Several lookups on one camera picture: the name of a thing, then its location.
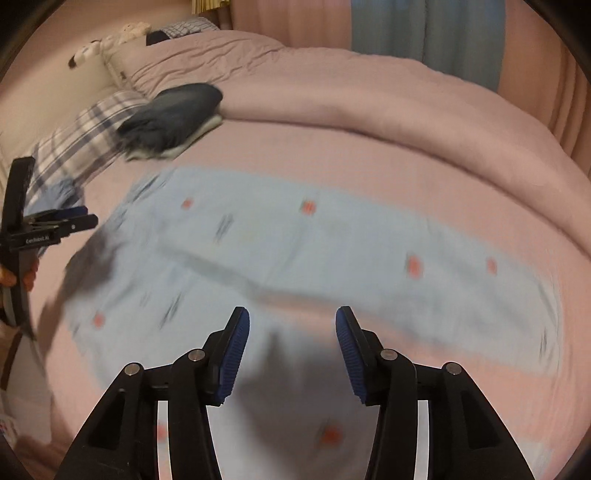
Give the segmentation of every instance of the pink comforter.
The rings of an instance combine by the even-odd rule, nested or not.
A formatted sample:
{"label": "pink comforter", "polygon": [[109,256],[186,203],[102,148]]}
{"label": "pink comforter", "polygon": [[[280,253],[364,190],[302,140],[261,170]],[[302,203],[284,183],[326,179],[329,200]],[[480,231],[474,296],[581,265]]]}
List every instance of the pink comforter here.
{"label": "pink comforter", "polygon": [[[118,161],[87,186],[86,204],[105,220],[133,182],[169,165]],[[543,472],[538,480],[553,479],[564,466],[591,423],[591,329],[586,325],[591,317],[591,262],[560,231],[490,184],[436,158],[335,129],[226,121],[174,165],[282,177],[421,212],[485,240],[551,280],[560,290],[564,318],[563,354],[556,377],[528,375],[477,356],[424,345],[384,328],[384,322],[361,315],[359,319],[385,345],[416,363],[440,366],[454,360],[464,365],[515,438],[520,443],[531,442],[534,451],[527,456],[535,471]],[[61,323],[56,294],[60,273],[89,235],[73,235],[48,250],[32,296],[38,336],[47,351],[49,381],[73,434],[102,392],[68,326]],[[281,315],[333,346],[334,310],[294,307],[287,312],[282,309]],[[225,467],[224,451],[219,454]]]}
{"label": "pink comforter", "polygon": [[[350,0],[241,0],[234,29],[290,47],[351,48]],[[505,0],[505,52],[498,93],[540,120],[588,175],[591,86],[560,37],[524,0]]]}
{"label": "pink comforter", "polygon": [[232,119],[341,128],[440,157],[498,186],[591,252],[591,184],[550,131],[496,93],[414,60],[286,48],[239,31],[189,35],[121,53],[153,98],[212,82]]}

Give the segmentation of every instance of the blanket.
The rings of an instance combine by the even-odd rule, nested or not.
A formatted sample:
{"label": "blanket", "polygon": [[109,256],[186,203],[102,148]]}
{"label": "blanket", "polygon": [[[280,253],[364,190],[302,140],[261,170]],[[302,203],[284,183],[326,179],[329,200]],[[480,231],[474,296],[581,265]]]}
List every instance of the blanket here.
{"label": "blanket", "polygon": [[221,321],[246,303],[256,322],[277,298],[349,304],[528,372],[555,374],[560,360],[560,303],[527,267],[410,212],[242,173],[178,168],[138,183],[73,257],[66,290],[103,384],[128,357],[174,360],[185,315]]}
{"label": "blanket", "polygon": [[[235,394],[211,412],[228,478],[285,478],[266,448],[249,446],[250,429],[289,451],[302,478],[362,477],[371,449],[376,411],[352,395],[336,339],[326,345],[285,321],[270,297],[349,303],[427,342],[538,373],[558,361],[551,285],[518,262],[410,212],[249,174],[178,168],[145,178],[72,258],[63,288],[65,319],[103,388],[126,363],[170,363],[234,306],[249,309]],[[274,439],[277,424],[288,440]],[[318,440],[326,428],[341,432],[338,446]],[[542,446],[520,446],[543,467]]]}
{"label": "blanket", "polygon": [[346,48],[423,62],[498,93],[540,120],[589,175],[591,86],[524,0],[241,0],[235,30],[289,47]]}

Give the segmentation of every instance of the bed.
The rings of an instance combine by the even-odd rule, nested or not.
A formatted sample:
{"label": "bed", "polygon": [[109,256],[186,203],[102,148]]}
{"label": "bed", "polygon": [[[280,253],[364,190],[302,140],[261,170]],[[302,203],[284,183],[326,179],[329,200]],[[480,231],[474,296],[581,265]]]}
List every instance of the bed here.
{"label": "bed", "polygon": [[[216,63],[222,53],[223,61]],[[125,87],[147,99],[183,83],[210,82],[222,90],[224,123],[173,166],[289,180],[403,209],[483,242],[551,285],[559,299],[560,354],[552,368],[541,370],[421,341],[371,312],[358,317],[416,363],[462,364],[516,438],[535,477],[556,477],[591,423],[585,328],[591,313],[591,186],[547,128],[495,93],[414,60],[289,49],[253,33],[206,32],[149,48],[130,43],[109,61],[125,73]],[[104,223],[136,181],[170,166],[114,158],[86,175],[86,205]],[[66,270],[90,236],[81,233],[47,251],[31,296],[49,382],[72,434],[106,385],[93,374],[72,324],[64,320],[63,278],[56,273]],[[496,267],[489,265],[488,273],[496,275]],[[363,412],[354,398],[344,400],[346,385],[326,378],[342,376],[334,356],[335,305],[300,300],[272,301],[268,311],[320,345],[328,359],[321,364],[304,359],[289,373],[280,372],[291,389],[283,396],[275,393],[279,401],[260,392],[273,372],[254,369],[243,383],[239,380],[223,410],[211,412],[224,478],[363,475],[375,412]],[[187,349],[179,345],[178,350],[180,355]],[[129,360],[152,366],[153,358]],[[314,374],[322,371],[328,373]],[[337,448],[316,442],[327,422],[343,431]],[[164,456],[165,423],[158,434]]]}

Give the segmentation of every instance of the light blue cloth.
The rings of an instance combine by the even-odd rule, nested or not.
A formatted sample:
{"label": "light blue cloth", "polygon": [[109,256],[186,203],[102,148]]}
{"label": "light blue cloth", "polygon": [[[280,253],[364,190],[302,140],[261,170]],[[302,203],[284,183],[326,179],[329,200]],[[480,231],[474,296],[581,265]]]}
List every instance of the light blue cloth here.
{"label": "light blue cloth", "polygon": [[351,0],[352,49],[499,88],[505,0]]}
{"label": "light blue cloth", "polygon": [[52,183],[41,189],[33,202],[25,207],[24,215],[44,212],[45,210],[78,207],[84,204],[84,190],[70,177]]}
{"label": "light blue cloth", "polygon": [[348,304],[528,372],[560,363],[558,295],[524,265],[410,212],[243,173],[179,168],[140,182],[73,257],[65,288],[74,338],[104,384],[127,361],[161,365],[201,345],[236,305],[256,324],[275,294]]}
{"label": "light blue cloth", "polygon": [[[422,259],[421,278],[407,276],[409,252]],[[486,273],[491,257],[496,277]],[[325,342],[271,314],[266,295],[349,304],[529,371],[552,373],[560,357],[552,285],[502,253],[409,212],[229,171],[178,168],[136,184],[72,258],[63,293],[64,318],[103,388],[127,363],[169,364],[235,306],[249,310],[234,392],[209,409],[227,479],[362,478],[375,433],[378,410],[352,394],[336,335]],[[339,445],[319,443],[326,426],[341,431]],[[544,446],[517,441],[543,471]],[[419,428],[419,451],[427,445]]]}

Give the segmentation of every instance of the bedsheet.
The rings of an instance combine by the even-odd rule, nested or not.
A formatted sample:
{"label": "bedsheet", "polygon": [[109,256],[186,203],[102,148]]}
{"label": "bedsheet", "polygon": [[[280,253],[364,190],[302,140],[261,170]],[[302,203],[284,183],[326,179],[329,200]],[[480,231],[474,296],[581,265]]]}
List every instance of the bedsheet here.
{"label": "bedsheet", "polygon": [[[409,258],[409,252],[415,253]],[[560,359],[553,286],[516,260],[409,212],[239,172],[180,167],[142,179],[72,257],[63,291],[63,319],[102,388],[128,363],[172,363],[220,329],[234,306],[246,307],[251,334],[235,390],[248,390],[255,377],[262,394],[248,403],[255,417],[272,412],[279,424],[304,419],[289,445],[305,478],[335,461],[340,471],[331,472],[333,480],[362,471],[370,443],[355,448],[356,439],[371,438],[376,411],[362,413],[350,398],[337,407],[333,395],[344,397],[348,386],[342,359],[289,327],[278,311],[269,312],[266,305],[277,298],[346,303],[418,342],[465,349],[538,375],[555,375]],[[274,365],[276,376],[261,375],[269,351],[287,364]],[[314,384],[304,393],[305,402],[285,392],[280,400],[264,394],[289,391],[290,370],[307,373],[302,363],[324,375],[321,388]],[[334,403],[328,406],[324,395]],[[237,403],[225,405],[223,414],[235,419],[217,432],[218,443],[248,442],[248,419],[233,415],[244,401],[239,394]],[[327,428],[325,408],[339,412],[330,420],[341,432],[338,448],[314,441]],[[373,416],[365,423],[349,420],[368,413]],[[165,419],[159,419],[161,430]],[[418,449],[425,452],[428,435],[420,432]],[[549,456],[544,445],[517,441],[540,468],[540,458]],[[316,450],[314,465],[305,459],[309,449]],[[253,466],[235,456],[225,474],[249,478]]]}
{"label": "bedsheet", "polygon": [[[489,183],[437,158],[351,132],[226,121],[179,156],[173,165],[271,175],[337,188],[379,203],[406,208],[479,238],[519,258],[542,278],[551,280],[561,294],[564,313],[564,362],[556,376],[525,374],[465,352],[420,344],[408,335],[384,328],[380,319],[370,314],[360,314],[359,320],[364,327],[374,330],[384,344],[400,350],[416,363],[439,367],[454,360],[464,365],[511,433],[519,439],[522,448],[527,450],[526,457],[538,479],[550,480],[564,466],[591,423],[591,399],[587,395],[591,388],[588,375],[591,354],[587,348],[591,332],[586,327],[586,319],[591,315],[587,295],[591,262],[564,233]],[[86,188],[86,204],[104,221],[133,182],[164,167],[157,161],[118,161]],[[31,299],[41,348],[46,353],[50,384],[56,403],[73,433],[92,410],[102,389],[90,374],[67,326],[61,322],[59,287],[64,267],[89,236],[90,233],[82,232],[47,251]],[[314,302],[269,306],[281,312],[286,325],[304,332],[310,342],[320,342],[329,350],[332,348],[333,354],[338,356],[333,327],[336,307]],[[272,365],[275,358],[272,349],[269,355]],[[305,402],[310,391],[308,385],[322,384],[322,376],[314,375],[316,370],[317,364],[290,369],[292,387],[288,390],[289,395],[282,398],[291,400],[291,408]],[[260,374],[278,373],[267,368]],[[303,378],[310,379],[306,386],[301,381]],[[212,411],[214,442],[222,471],[232,469],[231,459],[236,455],[254,455],[256,450],[259,453],[252,458],[261,465],[261,472],[265,471],[265,466],[271,465],[284,473],[283,478],[296,478],[298,465],[310,463],[315,450],[302,454],[301,450],[290,449],[291,444],[285,442],[286,437],[297,431],[298,422],[287,421],[280,431],[276,431],[271,423],[282,418],[280,411],[265,417],[249,407],[264,395],[256,387],[257,377],[251,380],[252,387],[245,392],[246,397],[242,397],[245,408],[237,410],[236,414],[241,412],[249,419],[250,444],[256,448],[216,441],[224,428],[231,426],[234,414],[225,415],[222,409]],[[350,392],[349,388],[343,386],[343,395],[345,390]],[[344,401],[340,392],[325,394],[328,396],[326,401],[319,402],[324,408],[319,410],[318,416],[314,420],[310,417],[301,420],[308,425],[299,433],[304,438],[314,431],[310,426],[318,425],[318,419],[331,421],[333,418],[334,409],[327,408],[330,405],[328,400]],[[370,421],[371,415],[360,418],[363,423]],[[161,436],[165,438],[165,431],[161,430]],[[359,442],[364,445],[371,442],[371,435]],[[260,454],[260,447],[266,455]],[[329,473],[320,467],[316,470],[318,476]]]}

